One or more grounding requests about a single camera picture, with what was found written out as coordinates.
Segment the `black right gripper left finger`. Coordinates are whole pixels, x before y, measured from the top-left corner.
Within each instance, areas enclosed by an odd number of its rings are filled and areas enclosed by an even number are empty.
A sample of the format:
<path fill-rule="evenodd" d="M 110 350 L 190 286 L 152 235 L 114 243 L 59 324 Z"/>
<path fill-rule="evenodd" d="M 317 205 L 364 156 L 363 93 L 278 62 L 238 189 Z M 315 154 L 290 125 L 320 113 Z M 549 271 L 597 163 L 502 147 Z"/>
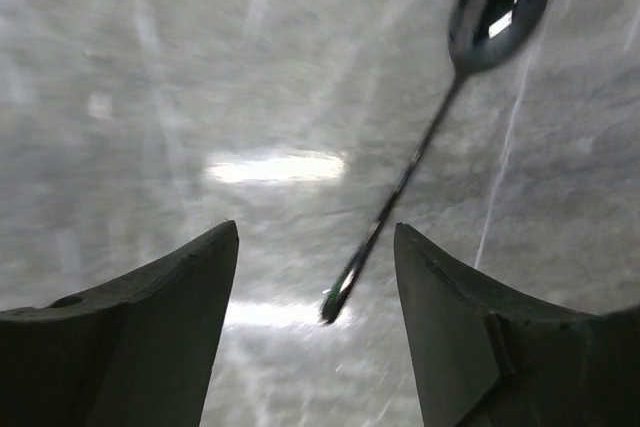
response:
<path fill-rule="evenodd" d="M 1 314 L 5 426 L 196 426 L 236 272 L 224 222 L 41 307 Z"/>

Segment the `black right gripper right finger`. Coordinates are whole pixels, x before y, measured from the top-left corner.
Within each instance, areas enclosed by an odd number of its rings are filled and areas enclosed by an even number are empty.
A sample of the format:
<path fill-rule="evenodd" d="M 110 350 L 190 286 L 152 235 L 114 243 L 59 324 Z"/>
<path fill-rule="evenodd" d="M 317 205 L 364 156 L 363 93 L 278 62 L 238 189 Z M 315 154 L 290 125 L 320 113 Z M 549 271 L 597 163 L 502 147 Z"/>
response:
<path fill-rule="evenodd" d="M 397 286 L 427 426 L 635 426 L 639 310 L 593 315 L 504 285 L 407 224 Z"/>

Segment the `black spoon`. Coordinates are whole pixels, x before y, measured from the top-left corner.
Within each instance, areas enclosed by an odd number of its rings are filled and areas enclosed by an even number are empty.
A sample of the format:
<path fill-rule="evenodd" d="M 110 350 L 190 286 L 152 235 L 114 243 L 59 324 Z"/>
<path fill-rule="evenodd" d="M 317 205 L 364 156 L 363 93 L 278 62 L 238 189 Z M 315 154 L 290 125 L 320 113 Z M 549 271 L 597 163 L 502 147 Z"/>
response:
<path fill-rule="evenodd" d="M 548 0 L 456 0 L 447 31 L 454 69 L 451 85 L 380 213 L 326 294 L 320 309 L 322 324 L 334 323 L 341 314 L 393 209 L 464 83 L 511 59 L 532 36 L 547 3 Z"/>

